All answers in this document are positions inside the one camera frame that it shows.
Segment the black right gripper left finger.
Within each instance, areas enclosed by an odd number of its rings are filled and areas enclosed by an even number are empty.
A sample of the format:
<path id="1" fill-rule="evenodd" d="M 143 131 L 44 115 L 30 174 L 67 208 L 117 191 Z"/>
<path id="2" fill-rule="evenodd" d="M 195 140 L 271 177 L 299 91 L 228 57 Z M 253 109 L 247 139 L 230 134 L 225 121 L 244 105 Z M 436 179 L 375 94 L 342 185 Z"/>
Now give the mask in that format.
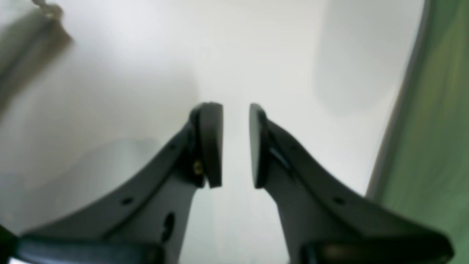
<path id="1" fill-rule="evenodd" d="M 176 264 L 195 192 L 222 184 L 223 106 L 201 103 L 130 180 L 63 219 L 21 235 L 30 264 Z"/>

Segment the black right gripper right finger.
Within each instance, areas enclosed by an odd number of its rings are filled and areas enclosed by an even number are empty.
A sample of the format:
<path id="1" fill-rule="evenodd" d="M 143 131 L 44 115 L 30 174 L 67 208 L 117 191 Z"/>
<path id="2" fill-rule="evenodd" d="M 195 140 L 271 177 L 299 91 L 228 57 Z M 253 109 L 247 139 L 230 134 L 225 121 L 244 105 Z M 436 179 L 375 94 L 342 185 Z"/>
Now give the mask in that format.
<path id="1" fill-rule="evenodd" d="M 292 264 L 445 264 L 444 234 L 370 202 L 250 105 L 254 186 L 274 200 Z"/>

